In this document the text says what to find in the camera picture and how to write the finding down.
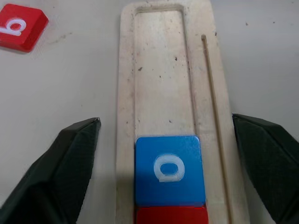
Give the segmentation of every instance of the rectangular slot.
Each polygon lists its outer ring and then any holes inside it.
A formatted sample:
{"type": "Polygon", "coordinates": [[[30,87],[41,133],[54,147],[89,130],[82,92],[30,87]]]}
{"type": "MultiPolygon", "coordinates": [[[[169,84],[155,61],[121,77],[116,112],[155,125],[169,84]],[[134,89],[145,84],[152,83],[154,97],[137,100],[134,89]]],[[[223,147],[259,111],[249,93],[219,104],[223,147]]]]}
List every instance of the rectangular slot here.
{"type": "Polygon", "coordinates": [[[195,134],[180,11],[135,17],[135,137],[195,134]]]}

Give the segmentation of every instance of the red tile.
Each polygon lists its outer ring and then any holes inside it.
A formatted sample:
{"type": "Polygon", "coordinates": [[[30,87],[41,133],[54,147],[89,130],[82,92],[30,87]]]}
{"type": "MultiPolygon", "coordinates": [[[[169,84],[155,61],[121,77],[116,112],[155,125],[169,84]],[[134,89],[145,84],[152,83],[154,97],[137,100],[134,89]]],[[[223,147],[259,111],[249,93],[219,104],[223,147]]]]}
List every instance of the red tile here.
{"type": "Polygon", "coordinates": [[[205,207],[150,207],[137,210],[137,224],[208,224],[205,207]]]}
{"type": "Polygon", "coordinates": [[[0,12],[0,46],[30,52],[47,23],[40,9],[7,4],[0,12]]]}

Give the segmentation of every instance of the wooden tray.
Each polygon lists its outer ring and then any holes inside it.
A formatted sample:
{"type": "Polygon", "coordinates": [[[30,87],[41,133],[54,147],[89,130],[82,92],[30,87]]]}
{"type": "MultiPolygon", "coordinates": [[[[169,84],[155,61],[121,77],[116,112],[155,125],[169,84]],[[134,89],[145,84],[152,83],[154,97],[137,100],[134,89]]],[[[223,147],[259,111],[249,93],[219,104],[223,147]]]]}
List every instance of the wooden tray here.
{"type": "Polygon", "coordinates": [[[249,224],[209,0],[134,3],[121,15],[116,223],[134,223],[140,136],[196,134],[210,224],[249,224]]]}

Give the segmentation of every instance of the blue block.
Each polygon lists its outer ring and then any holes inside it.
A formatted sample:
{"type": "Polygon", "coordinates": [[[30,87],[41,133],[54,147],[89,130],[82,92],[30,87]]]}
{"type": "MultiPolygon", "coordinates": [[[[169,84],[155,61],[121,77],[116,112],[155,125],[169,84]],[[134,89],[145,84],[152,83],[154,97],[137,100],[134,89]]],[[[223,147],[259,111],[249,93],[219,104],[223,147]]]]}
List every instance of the blue block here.
{"type": "Polygon", "coordinates": [[[141,137],[137,140],[135,202],[139,207],[205,204],[198,137],[141,137]]]}

